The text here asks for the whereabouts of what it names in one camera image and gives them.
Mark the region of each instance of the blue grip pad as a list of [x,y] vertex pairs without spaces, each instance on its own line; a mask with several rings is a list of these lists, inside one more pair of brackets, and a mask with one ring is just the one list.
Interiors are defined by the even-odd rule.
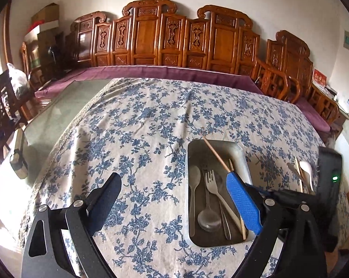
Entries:
[[258,235],[262,230],[259,209],[234,172],[227,175],[226,187],[246,227]]

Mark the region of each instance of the red sign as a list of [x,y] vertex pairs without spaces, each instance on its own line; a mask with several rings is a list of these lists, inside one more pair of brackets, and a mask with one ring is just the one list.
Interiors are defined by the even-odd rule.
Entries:
[[326,85],[326,76],[322,74],[319,70],[314,69],[313,70],[313,77],[312,80],[314,83],[317,83],[323,87]]

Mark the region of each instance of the metal ladle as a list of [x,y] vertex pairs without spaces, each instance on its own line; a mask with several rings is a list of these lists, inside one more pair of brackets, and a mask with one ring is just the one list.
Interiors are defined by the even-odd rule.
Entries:
[[207,232],[217,231],[221,227],[222,221],[221,221],[221,217],[210,208],[209,191],[206,185],[205,185],[205,201],[206,201],[205,209],[202,210],[198,215],[199,226]]

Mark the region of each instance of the armrest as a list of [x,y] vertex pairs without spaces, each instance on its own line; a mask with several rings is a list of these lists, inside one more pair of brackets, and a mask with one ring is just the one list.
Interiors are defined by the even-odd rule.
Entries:
[[285,73],[256,58],[251,78],[266,96],[286,100],[290,84]]
[[339,116],[338,104],[322,93],[313,83],[310,84],[308,95],[306,97],[308,103],[314,107],[316,112],[331,125]]
[[295,104],[299,98],[299,95],[300,95],[300,92],[301,92],[301,86],[300,86],[300,83],[297,79],[295,79],[294,77],[290,77],[290,82],[291,82],[291,85],[289,87],[289,93],[292,94],[291,95],[291,99],[289,99],[290,103],[292,104]]

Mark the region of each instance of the plastic bag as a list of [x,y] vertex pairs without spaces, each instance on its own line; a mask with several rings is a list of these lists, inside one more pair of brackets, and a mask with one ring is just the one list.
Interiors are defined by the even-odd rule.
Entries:
[[17,99],[20,99],[24,93],[27,93],[30,89],[27,81],[27,75],[23,71],[15,69],[14,65],[7,63],[9,69],[9,76],[11,77],[11,85],[14,88],[14,93]]

